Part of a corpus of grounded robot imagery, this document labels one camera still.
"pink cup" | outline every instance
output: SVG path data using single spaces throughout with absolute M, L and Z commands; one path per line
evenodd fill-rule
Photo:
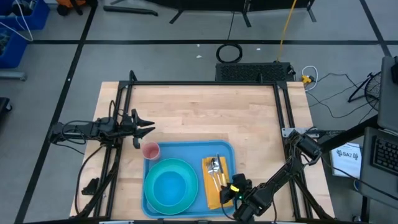
M 156 142 L 147 143 L 142 147 L 142 154 L 145 159 L 158 160 L 160 157 L 160 147 Z

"yellow napkin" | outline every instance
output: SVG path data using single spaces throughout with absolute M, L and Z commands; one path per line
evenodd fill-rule
M 211 177 L 211 175 L 208 173 L 207 167 L 206 167 L 206 163 L 210 162 L 212 158 L 215 158 L 215 157 L 207 157 L 207 158 L 204 158 L 201 160 L 201 168 L 203 171 L 203 180 L 205 183 L 205 190 L 206 190 L 207 207 L 210 210 L 221 208 L 220 192 L 217 192 L 216 186 L 214 185 L 214 180 Z M 220 160 L 221 160 L 221 165 L 223 166 L 225 179 L 227 182 L 229 182 L 228 167 L 226 165 L 226 159 L 225 159 L 225 157 L 220 157 Z M 219 170 L 218 173 L 220 175 L 220 180 L 222 183 L 223 176 L 221 175 L 221 171 Z M 221 184 L 218 182 L 217 175 L 214 174 L 214 177 L 218 184 L 218 188 L 221 190 Z M 233 205 L 232 201 L 229 201 L 228 203 L 224 204 L 224 207 L 230 207 L 232 205 Z

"yellow cable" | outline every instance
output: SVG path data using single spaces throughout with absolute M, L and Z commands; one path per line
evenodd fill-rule
M 277 62 L 279 61 L 280 56 L 282 56 L 282 49 L 283 49 L 283 43 L 284 43 L 284 39 L 285 39 L 285 33 L 286 33 L 287 26 L 288 26 L 289 21 L 290 21 L 290 17 L 292 17 L 292 12 L 293 12 L 294 6 L 296 5 L 296 2 L 297 2 L 297 0 L 293 1 L 292 8 L 290 9 L 289 16 L 287 17 L 287 20 L 286 20 L 285 28 L 284 28 L 284 31 L 282 33 L 282 38 L 280 40 L 279 54 L 278 54 L 278 57 L 276 58 Z

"knife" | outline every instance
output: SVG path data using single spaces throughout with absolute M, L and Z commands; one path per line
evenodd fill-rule
M 223 183 L 224 183 L 223 185 L 226 186 L 226 179 L 224 175 L 223 165 L 221 164 L 220 155 L 218 153 L 217 153 L 217 161 L 218 164 L 220 165 L 221 176 L 223 177 Z

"fork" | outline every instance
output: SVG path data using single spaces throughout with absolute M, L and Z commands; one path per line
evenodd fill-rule
M 207 173 L 209 173 L 211 175 L 211 177 L 213 178 L 214 185 L 216 186 L 217 191 L 220 191 L 220 190 L 218 190 L 218 185 L 217 185 L 216 179 L 214 178 L 214 170 L 213 170 L 213 166 L 211 165 L 211 162 L 206 162 L 206 168 L 207 168 Z
M 220 185 L 223 185 L 223 183 L 220 179 L 220 174 L 218 173 L 218 171 L 220 170 L 220 164 L 218 163 L 218 161 L 215 158 L 211 159 L 211 166 L 213 168 L 213 171 L 217 174 L 218 182 L 220 183 Z

